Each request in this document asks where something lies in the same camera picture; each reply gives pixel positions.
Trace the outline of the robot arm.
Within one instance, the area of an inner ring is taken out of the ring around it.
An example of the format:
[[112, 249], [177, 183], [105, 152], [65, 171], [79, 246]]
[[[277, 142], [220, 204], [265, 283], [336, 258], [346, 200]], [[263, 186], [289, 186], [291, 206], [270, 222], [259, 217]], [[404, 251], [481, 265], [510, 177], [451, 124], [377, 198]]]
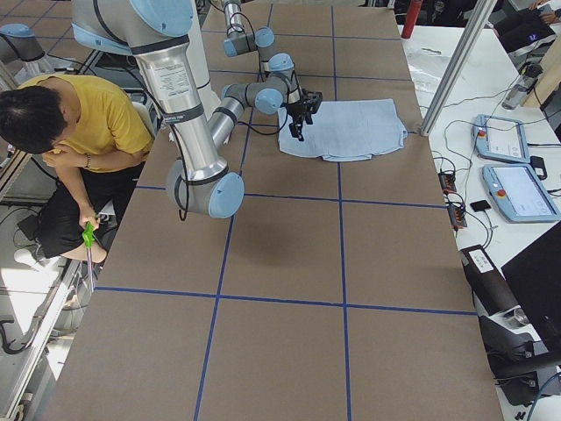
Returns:
[[279, 53], [272, 30], [246, 32], [241, 2], [222, 1], [229, 57], [255, 52], [261, 82], [235, 83], [216, 95], [209, 85], [199, 19], [193, 1], [74, 1], [75, 40], [137, 62], [146, 90], [170, 128], [179, 158], [167, 176], [167, 194], [180, 211], [229, 218], [242, 203], [245, 185], [220, 156], [245, 109], [273, 115], [285, 109], [290, 134], [302, 140], [323, 96], [301, 87], [289, 54]]
[[297, 86], [295, 64], [291, 56], [276, 46], [272, 29], [262, 26], [255, 30], [250, 19], [242, 12], [243, 1], [221, 1], [226, 25], [224, 51], [228, 57], [257, 52], [259, 57], [256, 82], [265, 82], [271, 73], [281, 73], [290, 86]]

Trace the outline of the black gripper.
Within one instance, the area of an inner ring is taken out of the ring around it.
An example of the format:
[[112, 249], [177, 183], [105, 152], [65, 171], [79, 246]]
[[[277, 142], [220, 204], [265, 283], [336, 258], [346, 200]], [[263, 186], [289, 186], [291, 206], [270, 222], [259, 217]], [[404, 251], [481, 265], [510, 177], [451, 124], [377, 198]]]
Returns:
[[286, 111], [288, 115], [292, 118], [292, 121], [289, 124], [289, 131], [291, 136], [299, 141], [304, 141], [304, 137], [302, 135], [302, 127], [304, 124], [312, 125], [312, 112], [305, 111], [302, 100], [298, 100], [295, 103], [289, 103], [286, 106]]

